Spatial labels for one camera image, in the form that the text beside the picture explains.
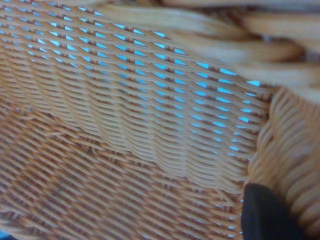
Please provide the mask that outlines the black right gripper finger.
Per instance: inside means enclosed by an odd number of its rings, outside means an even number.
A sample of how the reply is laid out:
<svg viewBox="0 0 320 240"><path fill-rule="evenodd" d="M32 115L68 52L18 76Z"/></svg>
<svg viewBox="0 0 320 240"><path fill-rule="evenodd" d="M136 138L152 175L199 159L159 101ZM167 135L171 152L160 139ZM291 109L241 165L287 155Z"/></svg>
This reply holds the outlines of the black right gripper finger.
<svg viewBox="0 0 320 240"><path fill-rule="evenodd" d="M244 188L241 229L245 240L303 240L305 235L285 205L266 186Z"/></svg>

